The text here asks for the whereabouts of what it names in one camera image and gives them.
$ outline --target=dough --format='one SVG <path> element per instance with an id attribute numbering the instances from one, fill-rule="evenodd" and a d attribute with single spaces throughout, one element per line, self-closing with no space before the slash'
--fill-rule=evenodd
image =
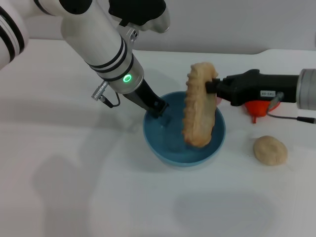
<path id="1" fill-rule="evenodd" d="M 207 94 L 205 83 L 218 76 L 211 63 L 197 63 L 188 74 L 182 134 L 186 143 L 202 148 L 211 141 L 215 125 L 216 94 Z"/>
<path id="2" fill-rule="evenodd" d="M 266 165 L 279 165 L 287 160 L 286 146 L 271 136 L 258 138 L 253 145 L 253 151 L 256 158 Z"/>

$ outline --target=dough ball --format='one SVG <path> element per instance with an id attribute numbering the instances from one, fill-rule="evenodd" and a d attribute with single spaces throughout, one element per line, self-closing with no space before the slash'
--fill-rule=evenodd
<path id="1" fill-rule="evenodd" d="M 258 138 L 253 145 L 253 151 L 256 158 L 266 165 L 279 165 L 287 160 L 286 146 L 271 136 Z"/>

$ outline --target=metal connector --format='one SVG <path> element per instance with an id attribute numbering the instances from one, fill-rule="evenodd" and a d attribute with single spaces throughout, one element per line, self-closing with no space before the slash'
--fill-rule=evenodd
<path id="1" fill-rule="evenodd" d="M 94 99 L 95 101 L 98 101 L 102 97 L 108 85 L 109 83 L 107 83 L 106 81 L 102 82 L 102 84 L 95 90 L 95 92 L 91 96 L 92 99 Z"/>
<path id="2" fill-rule="evenodd" d="M 268 107 L 268 112 L 273 109 L 275 106 L 277 106 L 278 103 L 280 103 L 284 98 L 284 93 L 283 92 L 278 92 L 273 98 L 273 100 L 270 102 L 269 107 Z"/>
<path id="3" fill-rule="evenodd" d="M 134 47 L 134 43 L 139 36 L 139 30 L 128 27 L 128 26 L 124 27 L 124 26 L 118 25 L 117 31 L 127 43 L 127 48 L 129 50 L 132 50 Z"/>

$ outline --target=label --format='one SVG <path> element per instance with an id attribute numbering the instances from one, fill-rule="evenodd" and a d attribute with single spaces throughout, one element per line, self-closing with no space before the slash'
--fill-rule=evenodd
<path id="1" fill-rule="evenodd" d="M 274 90 L 261 90 L 260 96 L 261 97 L 275 97 L 276 91 L 274 91 Z"/>

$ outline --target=black cable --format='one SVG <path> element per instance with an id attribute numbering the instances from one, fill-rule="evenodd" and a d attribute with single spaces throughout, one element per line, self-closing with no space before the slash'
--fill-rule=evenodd
<path id="1" fill-rule="evenodd" d="M 279 92 L 276 94 L 275 98 L 273 98 L 273 100 L 270 102 L 268 109 L 267 109 L 267 115 L 273 118 L 277 118 L 277 119 L 292 119 L 292 120 L 297 120 L 297 121 L 301 121 L 301 122 L 308 122 L 308 123 L 316 123 L 316 119 L 315 118 L 309 118 L 309 117 L 287 117 L 287 116 L 277 116 L 277 115 L 272 115 L 269 113 L 269 111 L 271 109 L 273 109 L 275 106 L 277 106 L 278 103 L 280 103 L 282 101 L 282 99 L 284 98 L 284 94 L 283 92 Z"/>
<path id="2" fill-rule="evenodd" d="M 273 117 L 273 118 L 277 118 L 277 119 L 293 119 L 293 120 L 297 119 L 295 117 L 286 117 L 286 116 L 272 115 L 272 114 L 269 114 L 269 111 L 267 111 L 267 115 L 270 116 L 270 117 Z"/>
<path id="3" fill-rule="evenodd" d="M 117 94 L 117 93 L 116 93 L 116 95 L 117 95 L 117 98 L 118 98 L 118 104 L 117 104 L 117 105 L 113 105 L 113 107 L 117 107 L 117 106 L 119 106 L 119 105 L 120 105 L 119 94 Z"/>

